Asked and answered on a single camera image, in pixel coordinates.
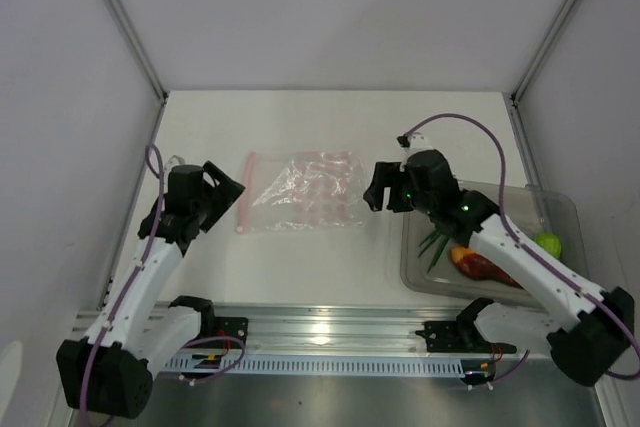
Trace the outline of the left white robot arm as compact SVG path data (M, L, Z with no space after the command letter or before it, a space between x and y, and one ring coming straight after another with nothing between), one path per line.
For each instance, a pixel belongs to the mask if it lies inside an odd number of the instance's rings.
M126 274L83 336L63 341L56 353L66 402L80 412L134 419L158 374L183 347L244 345L220 329L213 303L200 297L177 297L152 329L146 327L191 243L245 191L210 161L176 165L159 172L158 180L161 192L140 224Z

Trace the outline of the green scallion toy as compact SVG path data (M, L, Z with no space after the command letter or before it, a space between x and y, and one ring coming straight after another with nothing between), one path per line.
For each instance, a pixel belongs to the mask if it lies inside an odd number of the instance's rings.
M434 229L419 244L418 258L421 259L428 252L431 253L431 259L427 263L426 272L430 273L438 264L445 248L450 241L450 237L442 234L439 230Z

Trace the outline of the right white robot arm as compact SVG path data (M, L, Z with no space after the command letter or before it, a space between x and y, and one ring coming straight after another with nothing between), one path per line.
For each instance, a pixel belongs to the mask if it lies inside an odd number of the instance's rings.
M402 162L378 162L363 198L373 212L417 211L436 230L501 268L547 312L530 312L486 301L456 327L468 350L508 343L551 357L576 384L594 386L612 373L634 335L635 301L623 288L605 290L580 276L523 234L500 203L459 186L444 155L416 151Z

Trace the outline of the clear pink zip bag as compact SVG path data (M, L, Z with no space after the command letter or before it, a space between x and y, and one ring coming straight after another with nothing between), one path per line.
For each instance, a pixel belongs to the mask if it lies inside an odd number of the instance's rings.
M236 232L352 228L365 223L366 172L353 152L251 153Z

